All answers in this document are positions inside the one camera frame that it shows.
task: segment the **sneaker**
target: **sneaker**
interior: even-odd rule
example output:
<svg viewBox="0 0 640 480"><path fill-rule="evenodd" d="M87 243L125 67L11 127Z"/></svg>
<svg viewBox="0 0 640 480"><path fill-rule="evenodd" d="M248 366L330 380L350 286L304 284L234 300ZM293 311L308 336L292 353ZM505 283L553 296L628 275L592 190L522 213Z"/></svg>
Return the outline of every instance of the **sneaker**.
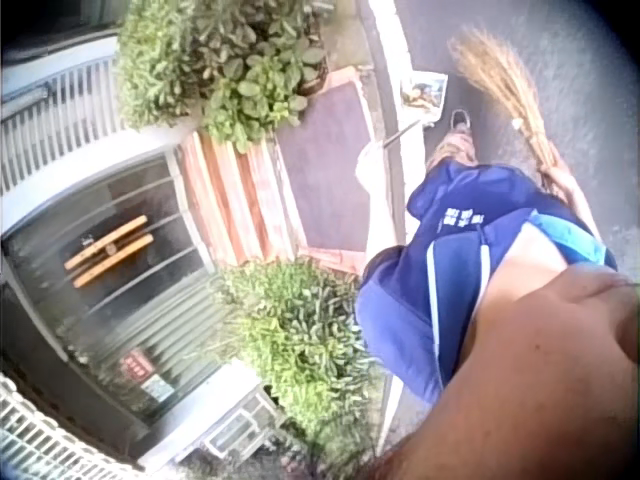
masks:
<svg viewBox="0 0 640 480"><path fill-rule="evenodd" d="M471 131L471 119L466 111L461 109L453 111L451 114L451 130L459 132Z"/></svg>

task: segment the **fence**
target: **fence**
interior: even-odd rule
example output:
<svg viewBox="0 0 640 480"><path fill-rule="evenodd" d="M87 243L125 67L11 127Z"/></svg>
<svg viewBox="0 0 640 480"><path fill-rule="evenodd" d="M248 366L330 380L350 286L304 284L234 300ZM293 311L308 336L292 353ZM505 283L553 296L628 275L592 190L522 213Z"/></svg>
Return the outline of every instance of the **fence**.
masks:
<svg viewBox="0 0 640 480"><path fill-rule="evenodd" d="M82 146L123 129L115 57L58 72L39 83L47 97L2 122L2 191Z"/></svg>
<svg viewBox="0 0 640 480"><path fill-rule="evenodd" d="M145 476L60 428L0 374L0 458L16 480L134 480Z"/></svg>

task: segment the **straw broom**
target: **straw broom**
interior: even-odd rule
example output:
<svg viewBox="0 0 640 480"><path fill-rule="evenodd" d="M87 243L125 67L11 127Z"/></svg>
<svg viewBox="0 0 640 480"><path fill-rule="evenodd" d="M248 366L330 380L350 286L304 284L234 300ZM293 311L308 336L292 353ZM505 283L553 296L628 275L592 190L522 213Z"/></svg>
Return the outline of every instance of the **straw broom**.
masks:
<svg viewBox="0 0 640 480"><path fill-rule="evenodd" d="M461 39L450 42L449 49L469 83L489 94L511 116L514 128L527 141L538 170L564 166L547 138L535 84L512 48L487 32L467 30ZM545 175L541 174L541 179L542 188L566 201Z"/></svg>

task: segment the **shrub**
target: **shrub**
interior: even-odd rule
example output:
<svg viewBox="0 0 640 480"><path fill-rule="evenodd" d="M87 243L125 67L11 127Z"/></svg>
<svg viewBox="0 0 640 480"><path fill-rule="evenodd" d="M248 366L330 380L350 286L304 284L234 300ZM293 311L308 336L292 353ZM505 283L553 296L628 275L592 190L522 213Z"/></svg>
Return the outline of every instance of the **shrub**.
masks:
<svg viewBox="0 0 640 480"><path fill-rule="evenodd" d="M357 443L353 434L368 432L371 358L354 320L355 279L308 262L248 264L222 279L219 299L239 314L241 358L307 439Z"/></svg>
<svg viewBox="0 0 640 480"><path fill-rule="evenodd" d="M140 128L200 112L244 152L283 120L296 124L301 79L324 52L301 0L133 0L119 35L122 115Z"/></svg>
<svg viewBox="0 0 640 480"><path fill-rule="evenodd" d="M250 55L246 65L224 70L209 101L209 133L218 141L233 142L240 153L284 121L300 124L307 99L296 94L298 86L317 77L311 65L324 58L324 51L310 46L306 37L278 39L261 42L259 53Z"/></svg>
<svg viewBox="0 0 640 480"><path fill-rule="evenodd" d="M191 19L195 3L133 0L118 37L121 114L140 128L171 124L197 95Z"/></svg>

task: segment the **blue shirt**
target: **blue shirt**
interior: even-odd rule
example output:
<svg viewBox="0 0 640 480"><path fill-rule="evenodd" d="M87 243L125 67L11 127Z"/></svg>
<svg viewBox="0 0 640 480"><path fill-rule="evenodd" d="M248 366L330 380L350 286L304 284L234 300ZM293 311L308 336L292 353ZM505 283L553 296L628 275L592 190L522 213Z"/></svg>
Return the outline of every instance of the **blue shirt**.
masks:
<svg viewBox="0 0 640 480"><path fill-rule="evenodd" d="M428 403L451 380L476 305L525 222L545 233L567 263L616 268L562 201L512 167L444 160L407 210L420 226L408 245L369 263L356 319L371 354Z"/></svg>

